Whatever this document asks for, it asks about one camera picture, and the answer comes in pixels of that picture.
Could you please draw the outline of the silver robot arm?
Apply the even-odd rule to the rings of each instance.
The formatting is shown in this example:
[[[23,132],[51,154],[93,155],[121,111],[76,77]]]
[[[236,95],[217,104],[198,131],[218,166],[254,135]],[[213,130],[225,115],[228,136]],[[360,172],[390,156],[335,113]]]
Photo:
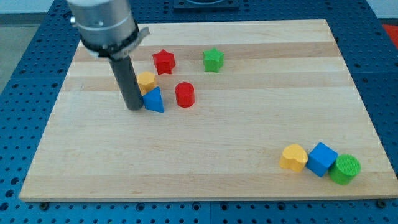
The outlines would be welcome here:
[[[128,0],[68,0],[71,24],[95,57],[122,60],[150,34],[139,28]]]

